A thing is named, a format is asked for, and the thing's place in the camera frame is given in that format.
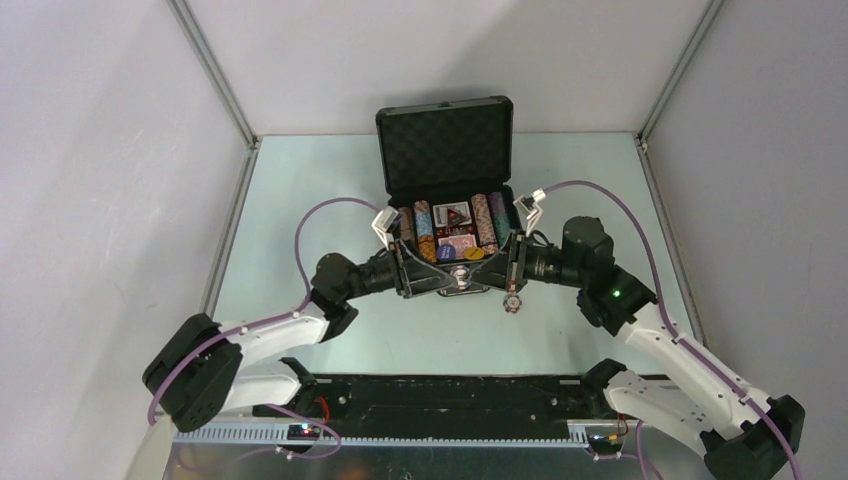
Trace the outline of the poker chip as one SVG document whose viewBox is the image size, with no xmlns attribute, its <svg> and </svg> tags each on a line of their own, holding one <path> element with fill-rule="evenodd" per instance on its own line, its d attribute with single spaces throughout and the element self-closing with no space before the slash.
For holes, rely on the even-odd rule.
<svg viewBox="0 0 848 480">
<path fill-rule="evenodd" d="M 469 286 L 468 276 L 469 269 L 464 265 L 457 265 L 451 268 L 450 275 L 454 278 L 456 288 L 458 290 L 466 290 Z"/>
<path fill-rule="evenodd" d="M 518 294 L 508 293 L 504 297 L 502 305 L 507 313 L 516 314 L 522 307 L 522 299 Z"/>
</svg>

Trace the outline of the yellow round button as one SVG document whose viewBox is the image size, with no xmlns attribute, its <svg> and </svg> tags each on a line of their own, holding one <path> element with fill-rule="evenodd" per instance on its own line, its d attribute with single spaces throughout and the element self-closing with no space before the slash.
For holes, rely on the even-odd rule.
<svg viewBox="0 0 848 480">
<path fill-rule="evenodd" d="M 463 252 L 464 258 L 469 261 L 479 261 L 482 260 L 486 253 L 481 247 L 468 247 Z"/>
</svg>

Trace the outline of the blue small blind button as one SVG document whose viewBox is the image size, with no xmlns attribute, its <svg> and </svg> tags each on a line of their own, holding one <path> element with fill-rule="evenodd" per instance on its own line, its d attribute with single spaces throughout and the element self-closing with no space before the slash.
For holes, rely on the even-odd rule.
<svg viewBox="0 0 848 480">
<path fill-rule="evenodd" d="M 436 258 L 440 263 L 452 262 L 456 256 L 456 248 L 450 243 L 442 243 L 437 247 Z"/>
</svg>

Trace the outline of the red playing card deck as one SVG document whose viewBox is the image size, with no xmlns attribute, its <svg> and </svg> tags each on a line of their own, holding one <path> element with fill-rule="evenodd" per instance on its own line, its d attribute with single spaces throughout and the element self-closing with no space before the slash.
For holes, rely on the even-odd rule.
<svg viewBox="0 0 848 480">
<path fill-rule="evenodd" d="M 442 243 L 450 243 L 456 248 L 456 260 L 465 259 L 463 252 L 468 247 L 477 246 L 476 237 L 473 234 L 453 235 L 438 239 L 437 247 Z"/>
</svg>

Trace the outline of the blue playing card deck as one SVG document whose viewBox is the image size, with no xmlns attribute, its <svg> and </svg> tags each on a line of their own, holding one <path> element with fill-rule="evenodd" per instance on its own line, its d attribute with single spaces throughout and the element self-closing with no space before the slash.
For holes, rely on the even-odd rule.
<svg viewBox="0 0 848 480">
<path fill-rule="evenodd" d="M 435 205 L 432 209 L 432 216 L 437 228 L 452 228 L 472 223 L 471 210 L 467 202 Z"/>
</svg>

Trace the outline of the black triangular all-in marker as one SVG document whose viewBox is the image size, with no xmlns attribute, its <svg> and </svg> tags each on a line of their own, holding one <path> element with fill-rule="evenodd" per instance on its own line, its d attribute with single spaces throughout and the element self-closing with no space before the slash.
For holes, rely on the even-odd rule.
<svg viewBox="0 0 848 480">
<path fill-rule="evenodd" d="M 468 215 L 462 209 L 454 207 L 444 207 L 442 217 L 446 227 L 464 225 L 470 221 Z"/>
</svg>

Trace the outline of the black poker set case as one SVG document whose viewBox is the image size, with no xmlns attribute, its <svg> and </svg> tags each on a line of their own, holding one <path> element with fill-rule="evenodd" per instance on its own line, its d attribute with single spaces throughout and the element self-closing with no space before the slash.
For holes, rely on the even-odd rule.
<svg viewBox="0 0 848 480">
<path fill-rule="evenodd" d="M 431 215 L 439 204 L 467 202 L 470 206 L 470 225 L 437 228 L 432 216 L 436 250 L 439 238 L 463 234 L 473 234 L 476 247 L 480 247 L 471 206 L 471 198 L 478 193 L 488 199 L 492 192 L 501 192 L 512 231 L 524 231 L 513 205 L 513 191 L 507 184 L 511 177 L 513 128 L 513 103 L 508 97 L 387 107 L 376 113 L 375 121 L 389 206 L 413 210 L 416 201 L 426 200 Z M 416 228 L 415 236 L 415 245 L 407 246 L 426 261 L 418 250 Z M 470 273 L 493 255 L 479 261 L 426 262 L 449 273 L 452 267 L 464 265 Z M 437 293 L 455 296 L 489 289 L 469 282 L 466 290 L 453 288 Z"/>
</svg>

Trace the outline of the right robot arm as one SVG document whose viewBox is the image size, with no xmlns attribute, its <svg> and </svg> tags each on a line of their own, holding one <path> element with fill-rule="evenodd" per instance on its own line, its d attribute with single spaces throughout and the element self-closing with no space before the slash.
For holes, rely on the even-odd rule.
<svg viewBox="0 0 848 480">
<path fill-rule="evenodd" d="M 771 479 L 797 459 L 805 410 L 791 396 L 774 397 L 742 379 L 688 336 L 650 289 L 618 266 L 614 241 L 599 219 L 574 217 L 560 247 L 536 245 L 518 231 L 505 259 L 492 258 L 468 275 L 508 291 L 534 280 L 577 289 L 586 320 L 656 362 L 674 383 L 654 387 L 623 364 L 606 359 L 583 378 L 618 413 L 648 423 L 700 456 L 716 479 Z"/>
</svg>

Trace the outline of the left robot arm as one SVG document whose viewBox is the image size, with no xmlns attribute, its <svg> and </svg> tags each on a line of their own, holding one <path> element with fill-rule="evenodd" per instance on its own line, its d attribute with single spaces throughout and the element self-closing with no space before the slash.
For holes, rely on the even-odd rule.
<svg viewBox="0 0 848 480">
<path fill-rule="evenodd" d="M 288 404 L 303 382 L 287 364 L 268 359 L 294 347 L 316 345 L 341 333 L 358 311 L 350 300 L 395 290 L 409 298 L 458 283 L 448 271 L 423 263 L 398 242 L 363 264 L 339 253 L 324 255 L 311 288 L 294 311 L 226 328 L 206 313 L 189 317 L 142 374 L 180 432 L 192 432 L 219 413 L 260 404 Z"/>
</svg>

